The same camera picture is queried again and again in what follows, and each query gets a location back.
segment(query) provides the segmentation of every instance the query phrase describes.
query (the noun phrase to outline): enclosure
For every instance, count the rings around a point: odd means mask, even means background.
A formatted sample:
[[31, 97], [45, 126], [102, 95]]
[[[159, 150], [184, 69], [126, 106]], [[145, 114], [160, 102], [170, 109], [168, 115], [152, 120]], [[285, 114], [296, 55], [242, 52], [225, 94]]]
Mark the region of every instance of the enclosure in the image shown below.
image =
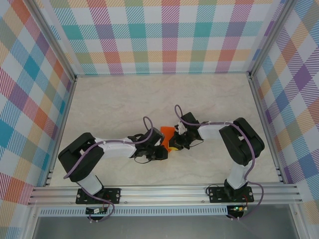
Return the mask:
[[[318, 1], [0, 4], [0, 238], [317, 238]], [[176, 104], [199, 122], [243, 117], [261, 137], [254, 214], [237, 222], [235, 203], [210, 202], [233, 164], [217, 133], [166, 160], [101, 159], [94, 174], [121, 195], [91, 224], [87, 206], [104, 205], [75, 203], [58, 153], [84, 132], [144, 134], [144, 116], [174, 126]]]

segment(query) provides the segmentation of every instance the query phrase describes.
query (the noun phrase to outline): metal bracket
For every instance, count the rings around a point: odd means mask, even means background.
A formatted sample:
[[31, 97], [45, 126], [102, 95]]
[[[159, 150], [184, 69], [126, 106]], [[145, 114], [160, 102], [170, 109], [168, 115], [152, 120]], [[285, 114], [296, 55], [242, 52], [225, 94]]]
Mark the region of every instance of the metal bracket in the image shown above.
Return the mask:
[[[228, 196], [224, 192], [224, 187], [209, 187], [208, 188], [210, 203], [230, 203]], [[251, 187], [245, 187], [242, 195], [239, 195], [232, 202], [235, 203], [252, 203], [254, 195]]]
[[[94, 196], [108, 200], [114, 204], [120, 203], [121, 189], [120, 188], [103, 188]], [[100, 200], [96, 200], [88, 196], [81, 188], [78, 189], [76, 195], [76, 204], [102, 204]]]

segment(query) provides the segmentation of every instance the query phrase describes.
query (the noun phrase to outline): plaid fabric backdrop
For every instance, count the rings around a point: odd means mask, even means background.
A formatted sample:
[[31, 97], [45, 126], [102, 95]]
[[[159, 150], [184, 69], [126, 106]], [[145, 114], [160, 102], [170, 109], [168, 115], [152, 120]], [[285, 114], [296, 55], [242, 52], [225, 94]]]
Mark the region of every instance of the plaid fabric backdrop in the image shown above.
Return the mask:
[[254, 66], [254, 64], [256, 62], [256, 59], [259, 56], [259, 53], [260, 53], [261, 49], [263, 49], [263, 47], [264, 47], [264, 45], [266, 43], [266, 40], [267, 40], [267, 38], [269, 36], [269, 33], [273, 29], [273, 27], [275, 25], [275, 22], [277, 21], [278, 17], [280, 16], [280, 13], [281, 13], [286, 1], [287, 0], [280, 0], [280, 3], [279, 3], [279, 5], [278, 5], [278, 7], [277, 7], [277, 9], [276, 9], [276, 11], [275, 11], [275, 13], [273, 15], [268, 27], [267, 27], [267, 30], [265, 31], [265, 33], [264, 33], [264, 35], [263, 35], [263, 37], [262, 37], [262, 39], [261, 39], [261, 41], [260, 41], [260, 43], [258, 45], [258, 48], [257, 48], [257, 50], [256, 50], [256, 52], [254, 54], [254, 57], [253, 57], [252, 61], [249, 64], [248, 71], [251, 71], [251, 69], [253, 68], [253, 66]]
[[22, 0], [0, 0], [0, 238], [45, 176], [71, 81]]
[[263, 22], [272, 18], [268, 10], [279, 4], [279, 0], [37, 2], [75, 72], [86, 75], [246, 72]]
[[319, 235], [319, 1], [299, 0], [256, 84], [280, 160]]

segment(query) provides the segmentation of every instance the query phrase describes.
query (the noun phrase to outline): floor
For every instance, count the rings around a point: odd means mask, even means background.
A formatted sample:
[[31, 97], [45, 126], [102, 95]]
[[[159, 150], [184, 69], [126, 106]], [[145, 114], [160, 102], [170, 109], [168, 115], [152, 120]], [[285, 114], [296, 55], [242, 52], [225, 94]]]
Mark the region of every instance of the floor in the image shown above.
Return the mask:
[[[145, 133], [143, 116], [154, 126], [174, 126], [174, 105], [200, 121], [231, 121], [244, 117], [266, 143], [245, 74], [134, 75], [79, 78], [60, 151], [84, 132], [106, 139]], [[130, 158], [101, 159], [94, 173], [104, 185], [164, 185], [222, 183], [232, 159], [221, 138], [148, 164]], [[57, 160], [50, 186], [76, 186], [63, 179]], [[250, 181], [277, 182], [268, 146], [257, 159]]]

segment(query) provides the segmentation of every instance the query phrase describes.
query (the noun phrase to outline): cable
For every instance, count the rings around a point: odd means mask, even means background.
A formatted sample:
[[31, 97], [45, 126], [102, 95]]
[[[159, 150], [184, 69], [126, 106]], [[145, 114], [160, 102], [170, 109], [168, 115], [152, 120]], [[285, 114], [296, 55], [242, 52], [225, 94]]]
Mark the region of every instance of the cable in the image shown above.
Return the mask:
[[[104, 203], [107, 203], [107, 204], [111, 204], [112, 205], [112, 210], [110, 212], [110, 214], [108, 214], [107, 216], [103, 217], [102, 219], [98, 220], [98, 221], [95, 221], [95, 222], [102, 222], [104, 220], [106, 220], [107, 218], [109, 218], [115, 211], [115, 206], [114, 206], [114, 203], [112, 203], [111, 201], [108, 201], [108, 200], [105, 200], [105, 199], [102, 199], [102, 198], [98, 198], [98, 197], [95, 197], [93, 196], [92, 194], [90, 194], [88, 191], [86, 191], [84, 188], [82, 188], [83, 192], [85, 192], [89, 197], [93, 198], [93, 199], [96, 199], [96, 200], [99, 200], [101, 202], [104, 202]], [[91, 218], [91, 214], [89, 215], [89, 219], [91, 221], [94, 221], [92, 218]]]
[[[253, 146], [251, 145], [248, 137], [245, 135], [245, 133], [237, 126], [235, 125], [234, 123], [231, 123], [231, 122], [208, 122], [208, 123], [189, 123], [189, 122], [186, 122], [185, 120], [183, 120], [178, 112], [177, 112], [177, 108], [179, 109], [181, 115], [183, 115], [183, 111], [181, 110], [181, 107], [179, 105], [175, 105], [174, 107], [174, 110], [175, 110], [175, 114], [177, 115], [177, 117], [179, 118], [179, 120], [181, 122], [183, 122], [184, 124], [187, 124], [187, 125], [191, 125], [191, 126], [203, 126], [203, 125], [231, 125], [233, 126], [235, 129], [238, 130], [238, 132], [244, 137], [245, 141], [247, 142], [248, 144], [248, 147], [250, 149], [250, 152], [251, 152], [251, 156], [252, 156], [252, 164], [251, 164], [251, 167], [248, 169], [248, 171], [246, 172], [245, 176], [244, 176], [244, 180], [247, 180], [247, 176], [248, 174], [251, 172], [251, 170], [253, 170], [254, 166], [255, 166], [255, 162], [256, 162], [256, 157], [255, 157], [255, 152], [254, 152], [254, 149], [253, 149]], [[258, 204], [256, 205], [256, 207], [247, 215], [243, 216], [242, 218], [246, 218], [248, 217], [249, 215], [251, 215], [254, 211], [256, 211], [256, 209], [260, 206], [261, 202], [263, 201], [263, 198], [264, 198], [264, 188], [261, 184], [259, 183], [254, 183], [254, 182], [250, 182], [247, 180], [248, 183], [250, 184], [254, 184], [254, 185], [257, 185], [261, 188], [261, 197], [260, 197], [260, 200], [258, 202]]]
[[[108, 198], [110, 198], [109, 195], [106, 194], [106, 196], [107, 196]], [[102, 206], [103, 211], [104, 211], [104, 204], [105, 204], [105, 202], [103, 203], [103, 206]], [[106, 210], [108, 210], [109, 206], [110, 206], [110, 204], [108, 204]]]
[[149, 161], [146, 161], [146, 162], [143, 162], [143, 163], [141, 163], [141, 162], [137, 162], [137, 161], [136, 161], [136, 158], [134, 158], [134, 161], [135, 161], [136, 163], [140, 163], [140, 164], [146, 164], [146, 163], [149, 163], [149, 162], [151, 162], [151, 160], [149, 160]]
[[128, 141], [123, 141], [123, 140], [119, 140], [119, 139], [111, 139], [111, 140], [104, 140], [104, 141], [101, 141], [101, 142], [97, 142], [93, 145], [91, 145], [82, 155], [81, 157], [78, 159], [78, 161], [74, 164], [74, 166], [71, 168], [71, 170], [63, 177], [63, 179], [66, 179], [68, 177], [70, 177], [70, 175], [74, 172], [74, 170], [79, 166], [79, 164], [81, 163], [81, 161], [83, 160], [83, 158], [88, 154], [88, 152], [90, 152], [90, 150], [102, 143], [124, 143], [124, 144], [140, 144], [140, 143], [144, 143], [146, 142], [152, 135], [153, 133], [153, 122], [151, 121], [151, 119], [147, 116], [144, 116], [143, 117], [143, 122], [144, 122], [144, 125], [145, 127], [147, 128], [146, 126], [146, 123], [145, 123], [145, 119], [148, 119], [149, 122], [151, 123], [151, 132], [149, 133], [149, 135], [146, 137], [146, 139], [143, 139], [142, 141], [137, 141], [137, 142], [128, 142]]
[[193, 145], [193, 146], [190, 146], [190, 148], [193, 148], [193, 147], [195, 147], [195, 146], [198, 146], [199, 144], [201, 144], [201, 143], [203, 143], [204, 142], [204, 140], [202, 140], [200, 143], [198, 143], [198, 144], [195, 144], [195, 145]]
[[243, 197], [246, 199], [246, 206], [245, 206], [245, 208], [246, 208], [248, 206], [248, 198], [246, 197], [245, 194], [243, 194]]

